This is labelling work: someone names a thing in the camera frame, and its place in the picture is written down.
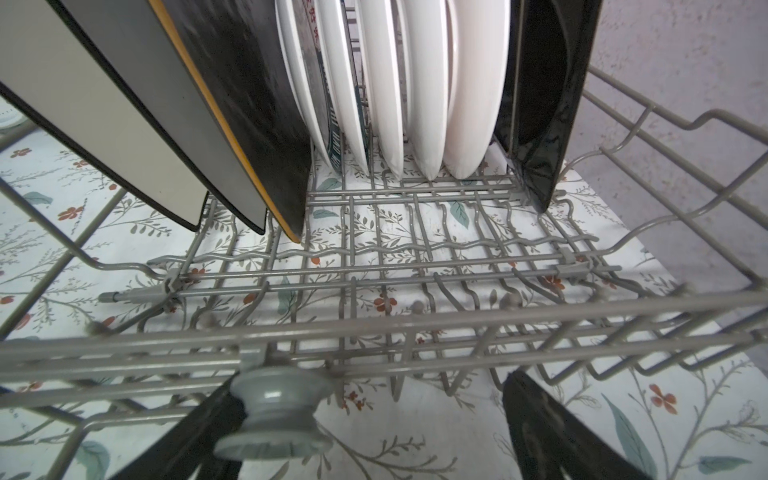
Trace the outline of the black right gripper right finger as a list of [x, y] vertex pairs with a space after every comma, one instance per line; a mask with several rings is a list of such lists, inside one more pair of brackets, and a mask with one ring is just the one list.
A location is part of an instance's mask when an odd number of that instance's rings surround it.
[[554, 397], [521, 371], [503, 383], [511, 444], [524, 479], [645, 479]]

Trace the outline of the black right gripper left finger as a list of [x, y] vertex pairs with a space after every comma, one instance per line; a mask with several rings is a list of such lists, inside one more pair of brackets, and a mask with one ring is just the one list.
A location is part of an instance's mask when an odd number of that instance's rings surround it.
[[218, 440], [245, 419], [243, 403], [226, 380], [148, 450], [116, 473], [115, 479], [236, 479], [242, 463], [214, 453]]

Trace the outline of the white square plate black rim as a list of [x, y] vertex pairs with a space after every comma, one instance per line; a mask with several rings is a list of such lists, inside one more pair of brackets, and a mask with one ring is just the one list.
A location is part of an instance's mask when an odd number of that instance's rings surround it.
[[199, 227], [207, 188], [46, 1], [1, 4], [1, 95], [155, 210]]

